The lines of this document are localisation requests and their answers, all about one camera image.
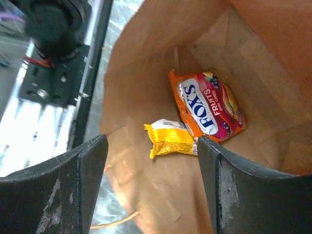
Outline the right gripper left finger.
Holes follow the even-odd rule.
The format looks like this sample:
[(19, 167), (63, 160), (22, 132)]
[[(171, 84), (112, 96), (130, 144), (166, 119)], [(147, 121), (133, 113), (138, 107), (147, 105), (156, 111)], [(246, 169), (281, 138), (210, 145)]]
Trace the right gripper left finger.
[(2, 177), (3, 234), (87, 234), (108, 154), (104, 134)]

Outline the yellow snack bag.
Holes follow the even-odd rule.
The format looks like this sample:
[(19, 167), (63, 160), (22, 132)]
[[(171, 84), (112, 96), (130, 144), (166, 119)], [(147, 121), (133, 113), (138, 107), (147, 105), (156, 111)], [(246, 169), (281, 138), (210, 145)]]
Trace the yellow snack bag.
[(145, 124), (152, 148), (150, 158), (170, 153), (196, 156), (197, 143), (182, 122), (160, 119), (152, 124)]

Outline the Fox's fruits candy bag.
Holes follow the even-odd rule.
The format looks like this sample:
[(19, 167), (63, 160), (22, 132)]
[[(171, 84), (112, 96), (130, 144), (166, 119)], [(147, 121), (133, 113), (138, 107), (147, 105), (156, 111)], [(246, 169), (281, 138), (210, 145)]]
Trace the Fox's fruits candy bag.
[(180, 117), (194, 140), (225, 141), (245, 130), (245, 119), (222, 76), (212, 71), (168, 73)]

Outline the red paper bag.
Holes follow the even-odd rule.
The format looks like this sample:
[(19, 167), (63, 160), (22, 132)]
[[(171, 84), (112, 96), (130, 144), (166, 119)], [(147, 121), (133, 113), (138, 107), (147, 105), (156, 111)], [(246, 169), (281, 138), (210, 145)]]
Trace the red paper bag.
[(100, 132), (145, 234), (312, 231), (312, 3), (116, 0)]

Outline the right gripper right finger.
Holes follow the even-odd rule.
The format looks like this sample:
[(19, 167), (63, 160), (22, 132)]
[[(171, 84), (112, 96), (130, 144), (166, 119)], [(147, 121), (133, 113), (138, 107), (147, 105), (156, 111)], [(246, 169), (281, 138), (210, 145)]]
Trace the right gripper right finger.
[(206, 136), (197, 152), (214, 233), (311, 233), (311, 175), (264, 167)]

